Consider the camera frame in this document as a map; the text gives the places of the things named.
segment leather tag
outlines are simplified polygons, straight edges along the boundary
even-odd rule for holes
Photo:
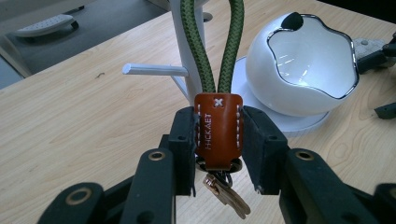
[[[230,93],[200,93],[194,110],[199,115],[196,154],[205,159],[207,171],[229,171],[241,156],[243,139],[242,97]]]

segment key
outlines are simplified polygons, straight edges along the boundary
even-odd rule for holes
[[[236,214],[242,219],[250,214],[250,207],[247,203],[230,187],[223,185],[213,175],[207,174],[204,185],[224,204],[230,205]]]

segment white base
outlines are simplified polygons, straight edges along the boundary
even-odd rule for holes
[[[264,111],[279,130],[287,137],[303,135],[318,128],[330,112],[310,117],[292,117],[279,114],[263,105],[250,90],[246,79],[246,57],[238,59],[233,70],[232,92],[242,96],[244,105],[249,105]]]

